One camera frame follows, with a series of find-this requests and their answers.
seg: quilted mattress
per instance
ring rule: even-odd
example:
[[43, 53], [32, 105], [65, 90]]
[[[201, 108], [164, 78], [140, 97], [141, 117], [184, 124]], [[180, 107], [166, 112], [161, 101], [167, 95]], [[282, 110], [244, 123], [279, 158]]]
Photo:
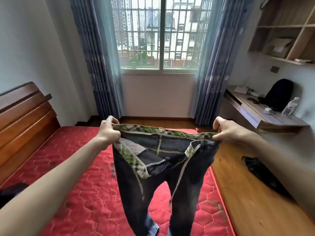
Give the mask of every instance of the quilted mattress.
[[[182, 129], [196, 133], [193, 129]], [[62, 127], [57, 130], [2, 186], [31, 184], [70, 157], [98, 132], [97, 127]], [[149, 214], [166, 236], [171, 210], [166, 182], [154, 193]], [[41, 235], [134, 235], [120, 200], [112, 146], [102, 151], [69, 193], [63, 206]], [[208, 169], [196, 207], [192, 236], [235, 236], [211, 168]]]

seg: plastic bottle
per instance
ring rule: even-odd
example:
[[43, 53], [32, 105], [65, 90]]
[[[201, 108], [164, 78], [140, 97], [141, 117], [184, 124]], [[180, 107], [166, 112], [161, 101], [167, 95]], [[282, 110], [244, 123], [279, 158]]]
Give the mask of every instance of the plastic bottle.
[[298, 105], [299, 99], [300, 98], [295, 97], [291, 102], [289, 102], [287, 106], [284, 108], [284, 110], [282, 111], [282, 115], [289, 116]]

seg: jeans leg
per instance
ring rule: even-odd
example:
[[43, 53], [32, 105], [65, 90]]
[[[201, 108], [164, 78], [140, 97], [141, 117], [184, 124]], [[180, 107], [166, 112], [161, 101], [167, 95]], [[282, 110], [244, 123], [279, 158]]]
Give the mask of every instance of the jeans leg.
[[[189, 160], [182, 179], [172, 200], [172, 215], [169, 222], [168, 236], [189, 236], [194, 222], [196, 205], [203, 184], [203, 177], [213, 163], [217, 150], [207, 149], [202, 143], [200, 149]], [[173, 194], [183, 163], [170, 170], [167, 183]]]
[[148, 214], [148, 207], [154, 191], [164, 180], [160, 176], [140, 179], [144, 194], [142, 200], [143, 195], [134, 171], [116, 149], [113, 153], [120, 197], [131, 229], [136, 236], [155, 236], [158, 226]]

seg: curtain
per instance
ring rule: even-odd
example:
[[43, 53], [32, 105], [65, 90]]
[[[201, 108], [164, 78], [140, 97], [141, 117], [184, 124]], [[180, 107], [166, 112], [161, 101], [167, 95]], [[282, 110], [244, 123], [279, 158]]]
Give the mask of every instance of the curtain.
[[219, 114], [254, 0], [213, 0], [191, 117], [212, 125]]
[[97, 110], [102, 119], [125, 115], [111, 0], [70, 0]]

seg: glass pane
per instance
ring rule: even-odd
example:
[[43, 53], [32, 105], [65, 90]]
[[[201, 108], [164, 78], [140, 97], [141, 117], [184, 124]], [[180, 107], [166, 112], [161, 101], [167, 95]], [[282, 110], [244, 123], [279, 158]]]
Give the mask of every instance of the glass pane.
[[159, 69], [161, 0], [111, 0], [122, 69]]
[[212, 0], [166, 0], [165, 69], [198, 69]]

